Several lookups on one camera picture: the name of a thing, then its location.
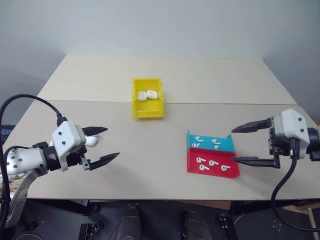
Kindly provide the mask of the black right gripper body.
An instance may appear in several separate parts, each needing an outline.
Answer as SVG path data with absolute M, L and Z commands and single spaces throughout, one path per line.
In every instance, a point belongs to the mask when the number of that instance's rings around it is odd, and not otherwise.
M 272 156 L 290 155 L 290 141 L 277 137 L 273 126 L 269 129 L 268 147 L 269 154 Z

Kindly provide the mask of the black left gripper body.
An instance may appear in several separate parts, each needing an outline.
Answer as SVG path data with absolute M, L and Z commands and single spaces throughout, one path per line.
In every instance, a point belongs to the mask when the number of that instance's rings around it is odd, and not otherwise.
M 82 146 L 77 152 L 71 152 L 66 157 L 66 162 L 68 167 L 82 165 L 84 170 L 87 171 L 91 168 L 89 160 L 86 158 L 85 154 L 87 153 L 86 146 Z

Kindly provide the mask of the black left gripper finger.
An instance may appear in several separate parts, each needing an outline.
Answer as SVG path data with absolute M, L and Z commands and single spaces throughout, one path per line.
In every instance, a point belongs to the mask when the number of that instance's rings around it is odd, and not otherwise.
M 83 127 L 82 130 L 85 136 L 90 137 L 90 136 L 99 135 L 100 133 L 107 131 L 108 128 L 102 127 L 102 126 L 89 126 L 89 127 Z
M 115 159 L 119 154 L 120 154 L 119 152 L 111 153 L 111 154 L 100 157 L 100 159 L 95 162 L 90 162 L 89 163 L 89 170 L 92 171 L 92 170 L 95 170 L 95 169 L 98 169 L 100 167 L 107 165 L 113 159 Z

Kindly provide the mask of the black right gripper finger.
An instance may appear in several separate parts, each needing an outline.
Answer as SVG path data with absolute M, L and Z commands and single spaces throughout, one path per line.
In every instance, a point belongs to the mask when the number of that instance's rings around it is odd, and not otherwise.
M 271 154 L 272 158 L 259 158 L 257 156 L 237 156 L 232 157 L 231 160 L 251 167 L 268 167 L 279 169 L 281 167 L 280 157 Z
M 272 126 L 272 120 L 264 119 L 264 120 L 245 123 L 243 125 L 240 125 L 232 129 L 231 132 L 232 133 L 253 133 L 253 132 L 257 132 L 258 130 L 268 129 L 271 126 Z

